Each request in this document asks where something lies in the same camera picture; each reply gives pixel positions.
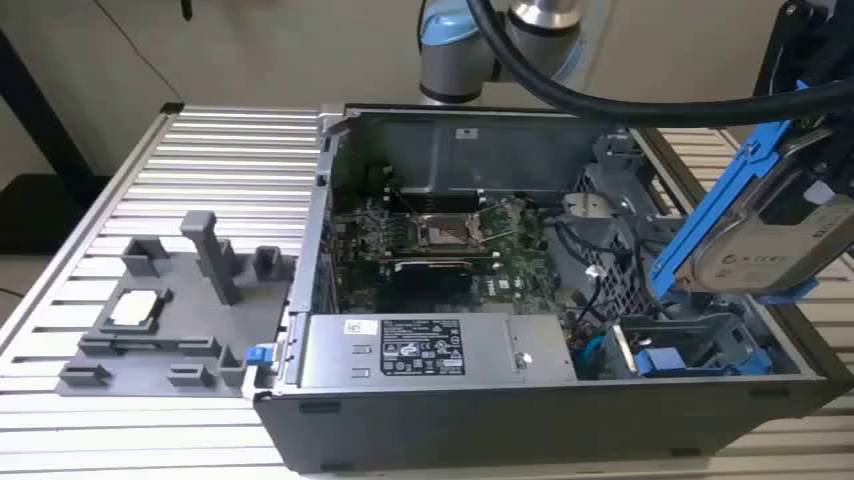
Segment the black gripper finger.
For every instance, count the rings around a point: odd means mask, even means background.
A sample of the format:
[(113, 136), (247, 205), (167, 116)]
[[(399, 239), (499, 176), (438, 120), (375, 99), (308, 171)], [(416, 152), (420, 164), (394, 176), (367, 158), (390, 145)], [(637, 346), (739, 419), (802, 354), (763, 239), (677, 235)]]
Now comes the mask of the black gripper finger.
[(839, 122), (818, 143), (811, 200), (853, 196), (853, 119)]

